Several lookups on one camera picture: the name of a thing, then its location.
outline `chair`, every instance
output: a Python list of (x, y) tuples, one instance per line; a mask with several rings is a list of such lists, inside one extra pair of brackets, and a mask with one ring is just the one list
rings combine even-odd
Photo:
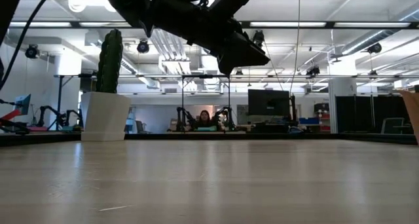
[(143, 123), (141, 121), (136, 121), (137, 133), (144, 132)]
[(382, 121), (381, 134), (400, 134), (394, 126), (403, 126), (404, 118), (387, 118)]

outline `woman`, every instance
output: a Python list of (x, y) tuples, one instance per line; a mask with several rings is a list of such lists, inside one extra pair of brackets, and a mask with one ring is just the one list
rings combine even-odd
[(213, 126), (211, 122), (210, 113), (208, 113), (208, 111), (206, 110), (202, 110), (199, 116), (199, 120), (196, 122), (194, 127), (200, 128), (200, 127), (210, 127), (210, 126)]

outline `cactus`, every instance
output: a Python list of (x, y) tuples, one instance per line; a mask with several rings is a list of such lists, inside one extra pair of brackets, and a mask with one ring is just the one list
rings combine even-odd
[(121, 32), (114, 29), (106, 35), (102, 43), (96, 82), (97, 92), (117, 93), (122, 51)]

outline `white planter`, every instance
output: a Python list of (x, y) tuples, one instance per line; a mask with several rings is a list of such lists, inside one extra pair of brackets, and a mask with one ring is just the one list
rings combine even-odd
[(120, 141), (125, 137), (125, 124), (131, 99), (103, 92), (89, 92), (81, 96), (84, 122), (82, 141)]

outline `computer monitor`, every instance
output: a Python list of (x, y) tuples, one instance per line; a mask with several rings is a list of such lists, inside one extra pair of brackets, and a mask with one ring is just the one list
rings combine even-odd
[(20, 111), (20, 115), (27, 115), (29, 111), (29, 103), (31, 101), (31, 94), (25, 96), (18, 96), (14, 100), (15, 106), (14, 109)]
[(289, 116), (289, 92), (248, 90), (249, 115)]

